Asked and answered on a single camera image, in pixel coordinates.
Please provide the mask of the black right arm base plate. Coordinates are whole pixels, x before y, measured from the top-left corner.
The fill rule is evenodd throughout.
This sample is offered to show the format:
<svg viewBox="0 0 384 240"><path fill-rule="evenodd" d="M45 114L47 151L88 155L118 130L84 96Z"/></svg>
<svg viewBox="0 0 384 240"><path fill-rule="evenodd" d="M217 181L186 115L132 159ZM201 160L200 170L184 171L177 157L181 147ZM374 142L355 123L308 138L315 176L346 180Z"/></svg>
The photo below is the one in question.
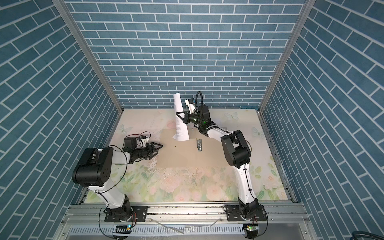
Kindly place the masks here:
<svg viewBox="0 0 384 240"><path fill-rule="evenodd" d="M223 210L227 216L228 222L239 221L267 221L267 213L263 205L258 206L241 206L241 205L224 205Z"/></svg>

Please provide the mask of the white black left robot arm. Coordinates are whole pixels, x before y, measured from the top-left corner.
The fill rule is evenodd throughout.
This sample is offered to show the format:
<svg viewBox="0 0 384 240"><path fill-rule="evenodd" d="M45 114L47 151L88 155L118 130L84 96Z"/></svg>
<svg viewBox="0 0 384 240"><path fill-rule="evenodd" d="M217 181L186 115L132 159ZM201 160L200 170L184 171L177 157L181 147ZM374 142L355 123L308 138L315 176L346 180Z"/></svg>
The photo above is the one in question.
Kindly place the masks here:
<svg viewBox="0 0 384 240"><path fill-rule="evenodd" d="M129 198L118 189L118 183L111 180L112 166L133 164L139 160L150 160L155 157L163 145L146 143L138 148L129 145L120 151L113 146L103 149L87 148L77 163L72 179L76 184L94 192L106 205L105 213L120 222L129 220L133 215Z"/></svg>

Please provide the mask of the aluminium right corner post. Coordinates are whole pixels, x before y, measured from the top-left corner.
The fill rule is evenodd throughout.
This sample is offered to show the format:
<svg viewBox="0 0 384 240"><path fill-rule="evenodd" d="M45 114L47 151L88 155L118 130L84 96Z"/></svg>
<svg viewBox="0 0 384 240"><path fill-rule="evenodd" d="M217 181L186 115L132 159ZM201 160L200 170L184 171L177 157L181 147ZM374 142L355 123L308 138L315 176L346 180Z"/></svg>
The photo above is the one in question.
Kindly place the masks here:
<svg viewBox="0 0 384 240"><path fill-rule="evenodd" d="M279 77L281 76L281 73L288 61L288 58L295 46L295 43L297 42L298 38L299 38L299 35L304 27L304 24L315 4L315 0L308 0L308 1L305 1L305 4L299 14L299 17L298 17L298 20L297 20L297 23L295 24L293 30L292 30L292 33L291 33L291 36L287 42L287 45L285 47L285 50L283 52L283 54L281 55L281 58L279 60L279 63L276 67L276 70L274 72L274 75L273 77L271 78L271 81L270 81L270 84L269 86L267 87L266 89L266 93L264 94L264 97L262 99L262 102L260 104L260 107L259 107L259 112L262 113L266 106L267 106L267 103L272 95L272 92L275 88L275 86L277 85L278 81L279 81Z"/></svg>

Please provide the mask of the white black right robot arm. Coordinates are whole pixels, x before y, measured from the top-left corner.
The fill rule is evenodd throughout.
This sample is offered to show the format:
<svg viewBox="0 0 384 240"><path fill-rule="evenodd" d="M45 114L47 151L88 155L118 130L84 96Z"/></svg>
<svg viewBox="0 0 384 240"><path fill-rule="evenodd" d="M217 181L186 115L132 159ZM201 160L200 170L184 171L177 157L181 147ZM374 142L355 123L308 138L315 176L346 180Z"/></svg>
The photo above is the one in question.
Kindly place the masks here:
<svg viewBox="0 0 384 240"><path fill-rule="evenodd" d="M251 148L240 130L229 132L220 128L202 113L177 112L176 116L184 124L193 123L202 135L222 143L224 156L233 167L239 192L239 209L244 219L254 217L261 204L252 188L250 176Z"/></svg>

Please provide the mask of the white printed text sheet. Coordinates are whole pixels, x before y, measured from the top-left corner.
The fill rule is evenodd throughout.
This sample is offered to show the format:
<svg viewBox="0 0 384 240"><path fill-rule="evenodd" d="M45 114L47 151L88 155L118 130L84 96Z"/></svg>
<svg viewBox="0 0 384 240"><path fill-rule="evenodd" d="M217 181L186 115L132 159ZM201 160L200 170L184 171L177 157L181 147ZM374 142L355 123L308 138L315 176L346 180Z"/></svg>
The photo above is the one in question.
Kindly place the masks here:
<svg viewBox="0 0 384 240"><path fill-rule="evenodd" d="M180 93L174 94L174 109L175 113L176 112L183 112L183 106L181 102L181 96ZM179 116L176 116L176 140L181 142L181 141L189 141L189 133L188 133L188 128L185 123L180 119Z"/></svg>

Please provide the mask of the aluminium front rail frame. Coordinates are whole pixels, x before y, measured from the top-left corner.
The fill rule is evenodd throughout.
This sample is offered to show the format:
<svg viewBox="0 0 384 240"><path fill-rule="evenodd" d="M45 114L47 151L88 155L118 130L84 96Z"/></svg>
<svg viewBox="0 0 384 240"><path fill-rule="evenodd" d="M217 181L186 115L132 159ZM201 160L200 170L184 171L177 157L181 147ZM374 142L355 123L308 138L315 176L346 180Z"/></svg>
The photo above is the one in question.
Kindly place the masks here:
<svg viewBox="0 0 384 240"><path fill-rule="evenodd" d="M302 204L263 202L261 215L245 220L233 202L133 203L137 215L125 223L105 222L100 204L72 205L56 240L314 240Z"/></svg>

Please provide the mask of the aluminium left corner post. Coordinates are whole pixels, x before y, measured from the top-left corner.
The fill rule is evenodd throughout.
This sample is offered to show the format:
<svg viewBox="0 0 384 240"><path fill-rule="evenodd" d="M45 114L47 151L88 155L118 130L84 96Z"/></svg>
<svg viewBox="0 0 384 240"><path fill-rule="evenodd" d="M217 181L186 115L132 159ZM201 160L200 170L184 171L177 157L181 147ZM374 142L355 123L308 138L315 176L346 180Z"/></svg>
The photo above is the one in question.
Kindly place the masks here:
<svg viewBox="0 0 384 240"><path fill-rule="evenodd" d="M124 108L122 107L120 101L118 100L116 94L114 93L110 83L108 82L104 72L102 71L98 61L96 60L94 54L92 53L92 50L90 49L87 41L85 40L83 34L81 33L81 30L79 29L75 19L73 18L72 14L70 13L65 1L62 0L52 0L54 6L58 10L59 14L63 18L65 24L69 28L71 34L75 38L76 42L78 43L80 49L84 53L85 57L87 58L89 64L91 65L92 69L96 73L97 77L99 78L99 81L104 86L105 90L107 91L109 97L111 98L112 102L114 103L116 109L121 114L124 111Z"/></svg>

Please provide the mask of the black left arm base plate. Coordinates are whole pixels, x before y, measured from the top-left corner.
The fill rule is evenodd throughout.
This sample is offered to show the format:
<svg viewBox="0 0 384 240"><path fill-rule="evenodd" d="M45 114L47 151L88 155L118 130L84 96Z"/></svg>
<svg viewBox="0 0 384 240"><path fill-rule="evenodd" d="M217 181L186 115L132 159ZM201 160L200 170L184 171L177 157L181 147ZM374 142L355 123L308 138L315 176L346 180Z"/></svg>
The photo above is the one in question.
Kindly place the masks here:
<svg viewBox="0 0 384 240"><path fill-rule="evenodd" d="M131 206L129 208L122 206L116 209L106 208L103 210L103 213L106 214L106 223L145 222L148 206Z"/></svg>

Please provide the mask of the aluminium corner post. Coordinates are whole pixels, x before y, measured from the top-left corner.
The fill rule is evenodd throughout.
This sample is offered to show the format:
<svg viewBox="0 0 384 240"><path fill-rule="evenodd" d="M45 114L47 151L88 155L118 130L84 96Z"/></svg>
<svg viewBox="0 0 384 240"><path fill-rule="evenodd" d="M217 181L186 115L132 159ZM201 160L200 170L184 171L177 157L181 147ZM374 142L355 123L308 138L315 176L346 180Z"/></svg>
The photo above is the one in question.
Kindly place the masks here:
<svg viewBox="0 0 384 240"><path fill-rule="evenodd" d="M305 1L305 4L299 14L299 17L298 17L298 20L297 20L297 23L295 24L293 30L292 30L292 33L291 33L291 36L287 42L287 45L285 47L285 50L283 52L283 54L281 55L281 58L279 60L279 63L276 67L276 70L274 72L274 75L273 77L271 78L271 81L270 81L270 84L269 86L267 87L266 89L266 93L264 94L264 97L262 99L262 102L260 104L260 107L259 107L259 112L262 113L266 106L267 106L267 103L272 95L272 92L275 88L275 86L277 85L278 81L279 81L279 77L281 76L281 73L288 61L288 58L295 46L295 43L297 42L298 38L299 38L299 35L304 27L304 24L315 4L315 0L308 0L308 1Z"/></svg>
<svg viewBox="0 0 384 240"><path fill-rule="evenodd" d="M87 41L85 40L83 34L81 33L81 30L79 29L75 19L73 18L72 14L70 13L65 1L62 0L52 0L54 6L58 10L59 14L63 18L65 24L69 28L71 34L75 38L76 42L78 43L80 49L84 53L85 57L87 58L89 64L91 65L92 69L96 73L97 77L99 78L99 81L104 86L105 90L107 91L109 97L111 98L112 102L114 103L116 109L121 114L124 111L124 108L122 107L120 101L118 100L116 94L114 93L110 83L108 82L104 72L102 71L98 61L96 60L94 54L92 53L92 50L90 49Z"/></svg>

